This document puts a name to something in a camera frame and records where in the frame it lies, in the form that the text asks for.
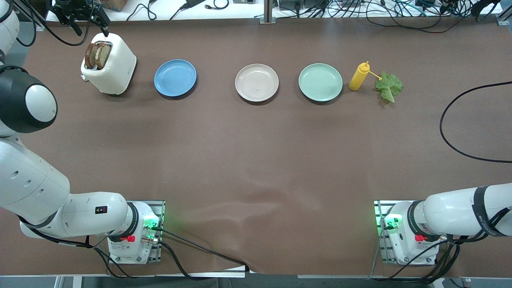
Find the mustard bottle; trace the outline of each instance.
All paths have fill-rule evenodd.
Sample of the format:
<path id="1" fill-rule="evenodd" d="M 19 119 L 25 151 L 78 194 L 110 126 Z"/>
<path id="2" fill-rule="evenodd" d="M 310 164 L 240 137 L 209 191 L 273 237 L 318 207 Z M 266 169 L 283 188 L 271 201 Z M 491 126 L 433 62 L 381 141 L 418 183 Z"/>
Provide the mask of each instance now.
<path id="1" fill-rule="evenodd" d="M 359 87 L 361 87 L 361 84 L 365 80 L 366 76 L 368 75 L 368 72 L 375 75 L 373 72 L 370 71 L 370 64 L 368 64 L 368 61 L 366 61 L 366 63 L 359 64 L 359 66 L 357 66 L 357 70 L 354 73 L 354 76 L 352 77 L 352 80 L 350 80 L 350 90 L 357 91 Z"/>

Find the green plate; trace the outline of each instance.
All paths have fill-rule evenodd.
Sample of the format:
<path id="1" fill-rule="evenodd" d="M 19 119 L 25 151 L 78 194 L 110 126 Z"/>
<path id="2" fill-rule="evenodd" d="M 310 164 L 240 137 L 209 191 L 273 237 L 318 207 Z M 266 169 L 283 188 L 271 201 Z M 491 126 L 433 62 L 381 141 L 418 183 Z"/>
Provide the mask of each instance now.
<path id="1" fill-rule="evenodd" d="M 302 70 L 298 77 L 302 93 L 314 101 L 329 101 L 338 96 L 343 88 L 342 76 L 334 67 L 316 63 Z"/>

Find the brown table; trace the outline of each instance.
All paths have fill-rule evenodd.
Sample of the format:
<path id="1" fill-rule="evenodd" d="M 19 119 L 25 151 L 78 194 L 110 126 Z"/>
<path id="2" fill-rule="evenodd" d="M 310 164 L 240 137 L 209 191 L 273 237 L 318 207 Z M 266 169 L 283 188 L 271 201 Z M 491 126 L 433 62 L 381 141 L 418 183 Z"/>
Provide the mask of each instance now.
<path id="1" fill-rule="evenodd" d="M 54 92 L 59 114 L 51 127 L 23 135 L 25 145 L 69 177 L 72 193 L 165 199 L 167 228 L 255 272 L 367 275 L 377 241 L 375 199 L 425 199 L 512 180 L 511 165 L 463 157 L 438 131 L 453 97 L 509 80 L 510 35 L 492 22 L 468 19 L 444 34 L 364 19 L 123 23 L 110 31 L 138 57 L 120 97 L 81 80 L 85 46 L 67 47 L 38 33 L 25 68 Z M 69 28 L 55 32 L 77 39 Z M 188 97 L 168 100 L 153 76 L 176 58 L 195 65 L 198 82 Z M 348 83 L 367 60 L 374 72 L 403 80 L 396 104 L 380 100 L 371 76 L 357 92 L 345 85 L 325 106 L 306 100 L 297 85 L 311 63 L 333 65 Z M 234 88 L 237 72 L 252 63 L 270 65 L 280 78 L 277 96 L 262 106 L 246 103 Z M 462 99 L 445 119 L 447 137 L 467 152 L 511 159 L 509 89 Z M 2 275 L 105 272 L 92 251 L 27 238 L 5 210 L 0 220 Z M 190 272 L 235 266 L 168 241 Z M 465 244 L 450 275 L 512 277 L 511 244 L 512 238 L 492 237 Z M 159 264 L 127 270 L 177 272 L 168 254 Z M 396 270 L 379 263 L 375 274 Z"/>

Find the plate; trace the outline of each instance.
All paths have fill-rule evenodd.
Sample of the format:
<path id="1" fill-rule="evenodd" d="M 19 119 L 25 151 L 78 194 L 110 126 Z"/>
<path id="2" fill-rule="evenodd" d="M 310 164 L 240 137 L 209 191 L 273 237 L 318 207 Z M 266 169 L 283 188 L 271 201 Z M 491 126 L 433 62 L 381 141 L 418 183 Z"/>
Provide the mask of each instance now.
<path id="1" fill-rule="evenodd" d="M 316 63 L 302 70 L 298 86 L 311 100 L 325 102 L 338 96 L 343 88 L 342 76 L 334 67 Z"/>
<path id="2" fill-rule="evenodd" d="M 155 73 L 155 88 L 162 95 L 176 97 L 187 93 L 196 83 L 194 66 L 185 60 L 165 62 Z"/>
<path id="3" fill-rule="evenodd" d="M 279 78 L 267 65 L 251 64 L 238 72 L 234 86 L 242 98 L 261 102 L 274 96 L 278 90 Z"/>

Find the white round cap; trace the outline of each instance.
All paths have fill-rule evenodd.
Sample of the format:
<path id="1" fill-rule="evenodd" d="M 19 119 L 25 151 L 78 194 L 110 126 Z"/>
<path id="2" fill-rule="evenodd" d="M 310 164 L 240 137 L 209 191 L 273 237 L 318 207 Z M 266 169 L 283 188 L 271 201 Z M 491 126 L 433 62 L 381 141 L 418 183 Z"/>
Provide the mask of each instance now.
<path id="1" fill-rule="evenodd" d="M 43 85 L 30 86 L 25 94 L 25 103 L 30 114 L 38 121 L 49 122 L 57 114 L 57 101 Z"/>

